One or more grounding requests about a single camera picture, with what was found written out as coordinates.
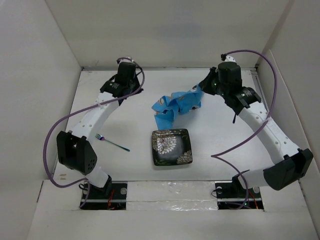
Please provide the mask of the blue patterned cloth napkin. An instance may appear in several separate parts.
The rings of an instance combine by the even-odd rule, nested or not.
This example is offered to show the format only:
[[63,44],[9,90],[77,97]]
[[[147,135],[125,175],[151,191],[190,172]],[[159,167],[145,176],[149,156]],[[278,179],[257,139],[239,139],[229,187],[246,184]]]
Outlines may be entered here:
[[162,96],[151,109],[155,112],[154,119],[158,130],[172,129],[178,115],[185,115],[202,106],[204,92],[197,84],[189,91],[173,92]]

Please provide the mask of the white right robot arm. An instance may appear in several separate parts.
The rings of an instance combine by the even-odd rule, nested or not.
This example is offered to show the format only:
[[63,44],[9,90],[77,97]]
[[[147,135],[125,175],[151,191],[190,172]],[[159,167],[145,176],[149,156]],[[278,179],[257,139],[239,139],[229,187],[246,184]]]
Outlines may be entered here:
[[249,189],[258,187],[271,187],[279,191],[306,175],[314,158],[313,153],[292,142],[268,117],[256,91],[242,85],[241,68],[236,62],[225,61],[211,67],[199,86],[204,93],[224,99],[235,115],[257,133],[272,160],[272,165],[267,168],[249,170],[233,177],[231,191],[235,196],[243,197]]

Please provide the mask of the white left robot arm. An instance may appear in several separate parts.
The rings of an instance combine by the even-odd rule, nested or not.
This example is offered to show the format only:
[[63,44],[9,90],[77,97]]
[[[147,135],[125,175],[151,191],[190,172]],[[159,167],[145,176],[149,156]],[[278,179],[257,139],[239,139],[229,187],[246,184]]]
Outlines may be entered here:
[[141,67],[129,57],[119,58],[117,64],[117,73],[100,88],[95,104],[71,130],[61,131],[56,137],[59,163],[81,173],[103,199],[111,194],[112,178],[98,165],[93,142],[122,102],[143,90],[137,73]]

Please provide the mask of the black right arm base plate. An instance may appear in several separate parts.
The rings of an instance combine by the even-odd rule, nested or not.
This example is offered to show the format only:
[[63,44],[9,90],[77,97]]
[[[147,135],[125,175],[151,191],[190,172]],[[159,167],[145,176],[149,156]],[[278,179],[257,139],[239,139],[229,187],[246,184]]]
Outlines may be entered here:
[[[240,207],[246,198],[246,194],[247,192],[242,186],[237,187],[231,181],[216,181],[215,189],[211,192],[211,195],[217,200],[219,210],[231,210]],[[248,197],[241,209],[264,209],[259,187],[248,189]]]

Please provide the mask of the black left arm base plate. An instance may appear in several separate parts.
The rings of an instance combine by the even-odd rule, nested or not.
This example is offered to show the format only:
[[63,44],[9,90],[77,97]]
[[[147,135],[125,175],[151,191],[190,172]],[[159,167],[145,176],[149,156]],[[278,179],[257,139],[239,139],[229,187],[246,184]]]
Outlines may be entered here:
[[80,183],[78,186],[82,190],[79,205],[81,210],[121,211],[127,208],[128,182],[113,181],[107,196],[104,196],[92,185],[88,192],[87,182]]

